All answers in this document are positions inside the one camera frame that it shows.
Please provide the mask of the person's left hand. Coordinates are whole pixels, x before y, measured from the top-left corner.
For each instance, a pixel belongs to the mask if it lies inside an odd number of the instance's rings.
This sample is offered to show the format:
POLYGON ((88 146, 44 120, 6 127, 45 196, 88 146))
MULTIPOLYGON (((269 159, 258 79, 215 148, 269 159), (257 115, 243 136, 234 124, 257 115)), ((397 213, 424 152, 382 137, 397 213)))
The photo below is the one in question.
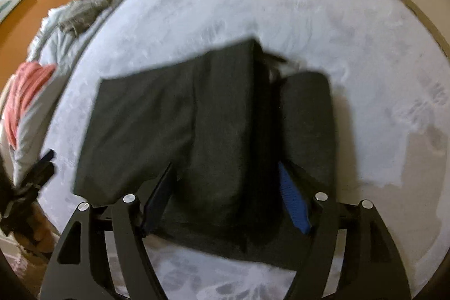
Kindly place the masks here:
POLYGON ((22 230, 14 233, 18 244, 29 251, 39 251, 43 254, 53 251, 56 243, 53 232, 55 228, 38 203, 33 204, 25 228, 28 230, 26 234, 22 230))

